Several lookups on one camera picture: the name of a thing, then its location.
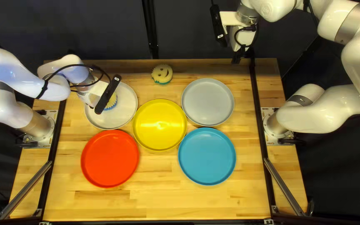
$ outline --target wooden table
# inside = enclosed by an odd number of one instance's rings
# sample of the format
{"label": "wooden table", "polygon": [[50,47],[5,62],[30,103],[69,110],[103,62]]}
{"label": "wooden table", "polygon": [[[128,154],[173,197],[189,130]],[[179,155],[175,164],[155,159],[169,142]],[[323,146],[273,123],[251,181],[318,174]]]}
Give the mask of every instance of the wooden table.
{"label": "wooden table", "polygon": [[[67,99],[44,220],[197,220],[263,219],[270,217],[261,149],[257,133],[248,59],[231,65],[231,59],[198,60],[85,60],[110,75],[122,75],[138,96],[138,107],[149,100],[168,99],[181,106],[184,88],[193,80],[214,78],[232,91],[233,115],[215,128],[225,133],[237,152],[237,163],[229,179],[206,187],[193,183],[181,171],[177,147],[166,152],[139,147],[140,163],[134,175],[119,187],[93,186],[83,176],[80,156],[87,141],[102,130],[85,117],[84,104],[72,93]],[[173,67],[170,84],[159,85],[150,77],[161,63]],[[285,99],[276,59],[258,59],[256,73],[261,106],[280,107]],[[35,100],[37,109],[57,109],[58,103]],[[200,127],[188,120],[188,132]],[[132,134],[131,122],[121,130]],[[11,199],[46,162],[49,150],[23,149]],[[294,146],[270,146],[268,153],[291,192],[306,210],[307,200]],[[42,180],[12,213],[26,217],[36,210]],[[276,204],[291,211],[274,185]]]}

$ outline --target yellow sponge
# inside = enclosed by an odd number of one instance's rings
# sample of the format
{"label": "yellow sponge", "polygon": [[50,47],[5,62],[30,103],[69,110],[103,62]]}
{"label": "yellow sponge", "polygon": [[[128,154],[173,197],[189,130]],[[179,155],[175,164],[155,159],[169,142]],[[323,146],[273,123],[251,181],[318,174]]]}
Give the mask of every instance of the yellow sponge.
{"label": "yellow sponge", "polygon": [[117,93],[116,92],[113,92],[111,98],[109,99],[108,103],[106,104],[104,110],[110,110],[110,109],[113,109],[115,106],[116,106],[116,103],[117,103]]}
{"label": "yellow sponge", "polygon": [[173,69],[167,64],[157,65],[151,73],[157,84],[168,84],[173,78]]}

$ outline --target yellow plate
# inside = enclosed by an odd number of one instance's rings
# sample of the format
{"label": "yellow plate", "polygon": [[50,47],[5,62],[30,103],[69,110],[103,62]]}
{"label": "yellow plate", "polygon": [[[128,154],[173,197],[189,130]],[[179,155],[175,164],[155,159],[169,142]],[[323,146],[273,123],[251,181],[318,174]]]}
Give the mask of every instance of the yellow plate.
{"label": "yellow plate", "polygon": [[176,103],[155,99],[142,105],[133,118],[135,139],[153,151],[178,145],[187,132],[187,117]]}

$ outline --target blue plate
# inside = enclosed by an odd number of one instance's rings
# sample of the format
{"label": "blue plate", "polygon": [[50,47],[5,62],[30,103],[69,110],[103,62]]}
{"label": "blue plate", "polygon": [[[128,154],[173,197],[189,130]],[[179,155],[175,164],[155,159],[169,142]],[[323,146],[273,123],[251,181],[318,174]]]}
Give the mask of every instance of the blue plate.
{"label": "blue plate", "polygon": [[203,127],[184,137],[178,159],[181,169],[192,181],[201,185],[217,185],[232,174],[236,151],[225,134]]}

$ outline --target orange plate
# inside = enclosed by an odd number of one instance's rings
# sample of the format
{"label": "orange plate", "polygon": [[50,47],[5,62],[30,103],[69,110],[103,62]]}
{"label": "orange plate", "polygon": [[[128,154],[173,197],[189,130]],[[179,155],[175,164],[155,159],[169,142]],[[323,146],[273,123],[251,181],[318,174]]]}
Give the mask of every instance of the orange plate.
{"label": "orange plate", "polygon": [[93,185],[116,187],[133,175],[139,157],[137,144],[130,135],[107,130],[88,141],[81,155],[81,169]]}

